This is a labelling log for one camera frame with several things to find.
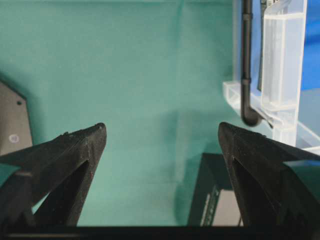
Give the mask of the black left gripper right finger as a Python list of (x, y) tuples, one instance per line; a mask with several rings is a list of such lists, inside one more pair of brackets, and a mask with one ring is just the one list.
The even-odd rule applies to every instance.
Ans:
[(244, 226), (319, 229), (320, 203), (288, 166), (318, 155), (227, 122), (218, 140)]

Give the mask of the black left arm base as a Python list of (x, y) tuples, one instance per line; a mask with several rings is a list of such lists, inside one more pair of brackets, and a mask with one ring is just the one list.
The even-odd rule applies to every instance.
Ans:
[(0, 75), (0, 154), (33, 145), (27, 98), (4, 75)]

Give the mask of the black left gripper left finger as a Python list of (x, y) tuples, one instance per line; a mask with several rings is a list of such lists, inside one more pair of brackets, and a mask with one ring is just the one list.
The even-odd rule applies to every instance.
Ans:
[(98, 123), (0, 158), (0, 226), (77, 225), (107, 143)]

